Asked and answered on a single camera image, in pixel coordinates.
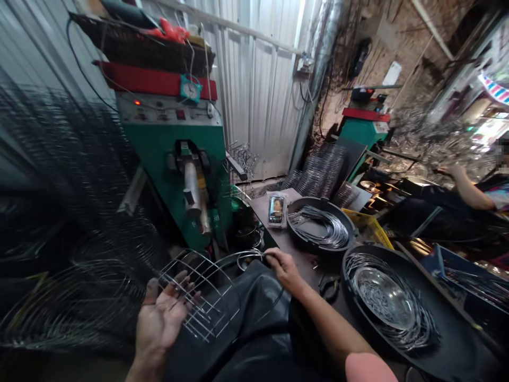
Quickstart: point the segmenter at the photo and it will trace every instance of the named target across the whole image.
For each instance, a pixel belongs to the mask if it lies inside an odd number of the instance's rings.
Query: pink sleeve
[[[348,382],[398,382],[389,366],[374,354],[352,353],[345,362]]]

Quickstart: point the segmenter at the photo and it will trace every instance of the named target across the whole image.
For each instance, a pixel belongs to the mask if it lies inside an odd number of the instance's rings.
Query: red panel
[[[94,65],[99,66],[99,61],[94,61]],[[104,74],[118,83],[120,86],[104,78],[108,86],[114,90],[133,93],[158,94],[160,96],[178,97],[180,95],[180,74],[152,69],[143,69],[135,66],[121,65],[116,63],[102,62]],[[201,99],[208,99],[207,78],[198,78],[203,86],[201,89]],[[216,82],[210,81],[212,91],[212,100],[217,100]]]
[[[390,114],[380,114],[376,111],[344,108],[343,115],[351,118],[367,119],[372,121],[389,122],[391,120]]]

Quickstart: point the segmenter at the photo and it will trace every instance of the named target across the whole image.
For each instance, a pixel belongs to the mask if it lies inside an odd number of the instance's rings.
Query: yellow crate
[[[348,215],[352,223],[359,229],[362,236],[394,250],[385,231],[380,227],[375,217],[347,209],[343,209],[343,212]]]

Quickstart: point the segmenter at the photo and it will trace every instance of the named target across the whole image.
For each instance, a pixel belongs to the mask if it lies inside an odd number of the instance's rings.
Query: hand
[[[456,178],[459,176],[464,176],[467,174],[465,167],[460,166],[458,164],[454,164],[454,165],[448,166],[448,167],[439,167],[438,171],[448,174],[448,175],[452,176],[453,178]]]
[[[187,271],[180,272],[175,280],[181,287],[192,290]],[[191,311],[192,304],[180,296],[177,286],[170,282],[157,296],[159,282],[151,279],[147,284],[145,300],[138,315],[136,327],[136,356],[133,366],[157,369],[165,361],[168,349],[175,343],[182,322]],[[193,299],[197,300],[200,292]]]
[[[286,254],[279,248],[269,248],[265,251],[267,262],[276,271],[281,285],[295,298],[299,298],[308,287],[302,278],[292,255]]]

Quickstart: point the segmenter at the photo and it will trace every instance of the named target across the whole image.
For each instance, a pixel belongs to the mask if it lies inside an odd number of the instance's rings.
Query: striped fabric
[[[479,78],[479,81],[482,82],[490,96],[492,96],[496,101],[509,106],[508,89],[498,85],[495,81],[491,80],[488,76],[485,76],[484,74],[479,74],[477,78]]]

